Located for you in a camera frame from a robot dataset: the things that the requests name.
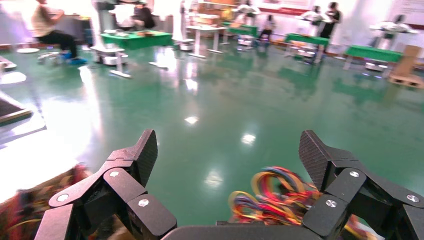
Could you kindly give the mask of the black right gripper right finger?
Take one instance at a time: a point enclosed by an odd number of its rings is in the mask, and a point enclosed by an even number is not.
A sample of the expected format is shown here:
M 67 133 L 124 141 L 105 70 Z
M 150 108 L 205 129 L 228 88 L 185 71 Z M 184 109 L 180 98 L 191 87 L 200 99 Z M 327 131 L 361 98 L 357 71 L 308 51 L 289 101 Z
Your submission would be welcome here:
M 369 171 L 351 152 L 327 146 L 312 130 L 300 135 L 299 158 L 321 193 L 303 227 L 334 240 L 357 216 L 387 240 L 424 237 L 424 198 Z

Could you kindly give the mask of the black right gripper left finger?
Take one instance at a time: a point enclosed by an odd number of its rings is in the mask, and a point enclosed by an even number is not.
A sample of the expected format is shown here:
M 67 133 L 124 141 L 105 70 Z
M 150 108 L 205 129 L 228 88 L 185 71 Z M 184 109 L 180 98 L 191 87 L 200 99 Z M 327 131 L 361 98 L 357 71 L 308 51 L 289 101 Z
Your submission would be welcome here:
M 35 238 L 86 240 L 117 217 L 138 240 L 162 239 L 178 224 L 146 188 L 157 157 L 156 133 L 146 129 L 135 145 L 114 150 L 97 172 L 52 196 Z

